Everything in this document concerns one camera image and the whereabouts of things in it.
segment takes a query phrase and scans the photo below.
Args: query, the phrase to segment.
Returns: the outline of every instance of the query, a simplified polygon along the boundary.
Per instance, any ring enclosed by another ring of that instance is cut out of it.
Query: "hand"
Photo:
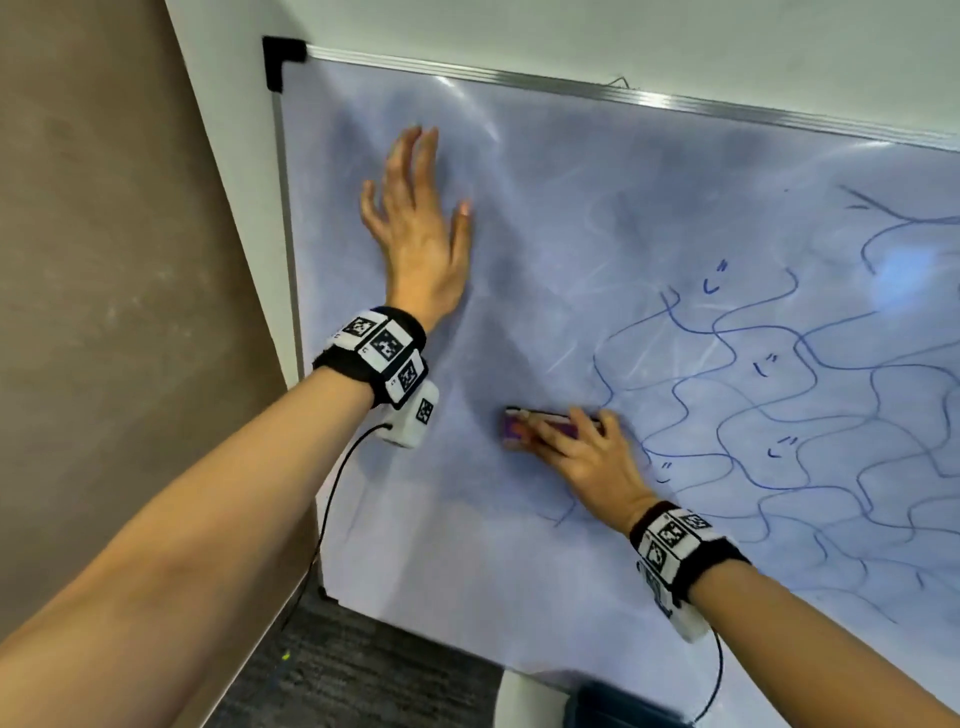
[[[596,518],[630,536],[636,522],[660,497],[643,482],[616,415],[600,410],[602,435],[580,407],[570,407],[570,419],[577,425],[576,440],[541,415],[529,414],[524,448],[552,465]]]
[[[412,314],[429,333],[457,307],[467,284],[470,207],[457,205],[447,226],[434,182],[440,132],[434,127],[422,138],[420,133],[420,127],[405,129],[394,142],[383,177],[382,212],[373,201],[376,185],[364,182],[360,217],[386,259],[387,305]]]

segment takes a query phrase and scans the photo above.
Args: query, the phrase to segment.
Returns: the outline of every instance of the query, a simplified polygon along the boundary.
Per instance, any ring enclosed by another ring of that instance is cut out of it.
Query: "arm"
[[[388,304],[429,331],[463,293],[470,232],[466,205],[447,229],[436,130],[413,158],[419,137],[404,132],[387,160],[386,213],[367,182],[361,214]],[[320,369],[167,486],[0,644],[0,725],[169,725],[372,402],[369,385]]]
[[[533,415],[525,446],[564,476],[590,513],[629,537],[660,499],[640,476],[612,413],[600,413],[603,435],[583,410],[571,409],[570,417],[577,439]],[[749,564],[718,564],[689,596],[792,726],[960,726],[960,716],[933,695]]]

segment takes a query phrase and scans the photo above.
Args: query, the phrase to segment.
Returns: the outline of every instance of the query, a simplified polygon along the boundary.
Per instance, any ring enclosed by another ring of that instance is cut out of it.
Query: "wire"
[[[717,641],[717,682],[713,686],[713,692],[710,694],[710,699],[707,701],[707,705],[704,706],[704,709],[700,711],[700,714],[693,718],[693,722],[690,725],[696,725],[700,722],[701,718],[707,714],[707,711],[712,707],[713,701],[717,699],[717,693],[720,692],[720,683],[723,682],[723,645],[720,643],[720,635],[717,634],[717,631],[713,630],[713,638]]]
[[[333,478],[333,486],[330,488],[330,496],[326,499],[326,507],[324,509],[324,520],[320,526],[320,538],[317,539],[317,545],[313,549],[313,555],[310,557],[310,563],[307,565],[306,574],[303,575],[303,579],[300,582],[300,592],[297,594],[297,599],[294,601],[293,607],[290,608],[290,611],[287,612],[287,616],[284,618],[283,623],[280,625],[280,632],[287,628],[287,624],[290,623],[290,618],[297,611],[297,607],[300,606],[300,600],[303,599],[303,593],[306,592],[307,584],[310,582],[310,572],[313,570],[314,565],[317,563],[317,559],[320,558],[320,544],[324,542],[324,533],[326,532],[326,519],[330,515],[330,504],[333,502],[333,494],[337,492],[337,485],[340,483],[340,476],[344,473],[344,467],[347,465],[347,461],[350,459],[350,456],[353,455],[353,451],[357,449],[357,446],[360,445],[368,436],[374,434],[378,429],[393,429],[393,425],[387,423],[381,423],[380,425],[374,425],[369,430],[364,432],[360,437],[353,441],[353,445],[347,450],[347,454],[344,455],[344,459],[340,462],[340,468],[337,469],[337,475]]]

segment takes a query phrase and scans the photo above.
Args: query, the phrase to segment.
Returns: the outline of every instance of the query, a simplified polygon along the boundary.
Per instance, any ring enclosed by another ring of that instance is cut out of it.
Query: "black corner bracket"
[[[283,93],[283,62],[306,62],[306,41],[291,37],[263,37],[263,69],[267,73],[267,88]]]

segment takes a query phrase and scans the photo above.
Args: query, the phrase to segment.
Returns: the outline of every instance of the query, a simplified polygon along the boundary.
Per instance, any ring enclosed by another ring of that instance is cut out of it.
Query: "whiteboard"
[[[357,199],[402,127],[441,128],[444,208],[475,207],[468,291],[426,350],[431,431],[348,464],[332,596],[693,715],[715,645],[683,643],[626,540],[498,443],[505,405],[603,405],[665,495],[960,707],[960,157],[333,61],[284,87],[304,361],[383,302]],[[734,660],[710,721],[779,724]]]

